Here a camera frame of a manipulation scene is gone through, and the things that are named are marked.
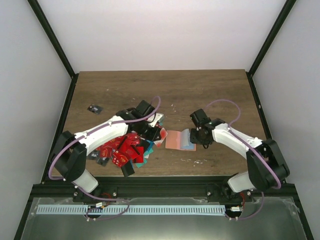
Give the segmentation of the pink leather card holder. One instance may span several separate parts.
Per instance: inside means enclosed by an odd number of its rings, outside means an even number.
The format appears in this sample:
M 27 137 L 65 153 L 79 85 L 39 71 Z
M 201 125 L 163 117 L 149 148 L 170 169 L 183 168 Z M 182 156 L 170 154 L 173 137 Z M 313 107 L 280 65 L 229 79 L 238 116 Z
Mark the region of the pink leather card holder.
M 186 128 L 183 131 L 168 130 L 165 139 L 165 148 L 179 151 L 196 151 L 196 145 L 191 143 L 191 131 Z

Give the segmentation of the white red circle card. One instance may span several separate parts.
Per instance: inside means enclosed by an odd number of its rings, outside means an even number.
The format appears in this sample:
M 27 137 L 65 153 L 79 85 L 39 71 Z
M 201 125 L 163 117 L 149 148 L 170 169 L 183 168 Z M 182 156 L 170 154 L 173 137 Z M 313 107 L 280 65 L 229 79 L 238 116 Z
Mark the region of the white red circle card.
M 166 139 L 168 133 L 163 127 L 159 127 L 157 129 L 155 138 L 153 140 L 153 143 L 155 144 L 156 147 L 160 147 L 164 140 Z

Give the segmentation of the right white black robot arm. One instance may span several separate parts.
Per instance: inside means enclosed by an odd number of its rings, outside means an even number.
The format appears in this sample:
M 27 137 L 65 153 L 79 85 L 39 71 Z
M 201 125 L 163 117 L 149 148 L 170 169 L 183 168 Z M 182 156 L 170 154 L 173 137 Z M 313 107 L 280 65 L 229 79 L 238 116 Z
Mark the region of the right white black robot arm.
M 277 144 L 271 138 L 262 140 L 244 134 L 225 121 L 210 119 L 200 108 L 190 115 L 195 125 L 190 130 L 190 142 L 208 148 L 212 143 L 222 144 L 241 155 L 247 163 L 247 171 L 237 173 L 227 180 L 222 188 L 223 198 L 236 200 L 240 192 L 270 188 L 280 189 L 290 170 Z

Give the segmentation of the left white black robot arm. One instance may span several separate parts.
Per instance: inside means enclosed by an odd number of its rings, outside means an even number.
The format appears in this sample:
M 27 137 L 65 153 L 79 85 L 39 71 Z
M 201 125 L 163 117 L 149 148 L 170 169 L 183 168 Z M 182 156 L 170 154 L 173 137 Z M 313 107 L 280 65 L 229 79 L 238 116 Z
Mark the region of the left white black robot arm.
M 89 201 L 97 202 L 102 189 L 86 169 L 87 156 L 96 148 L 118 137 L 135 132 L 148 141 L 158 141 L 161 129 L 156 126 L 162 114 L 159 107 L 142 100 L 137 107 L 118 111 L 110 119 L 88 130 L 63 132 L 51 152 L 48 177 L 69 182 L 84 192 Z

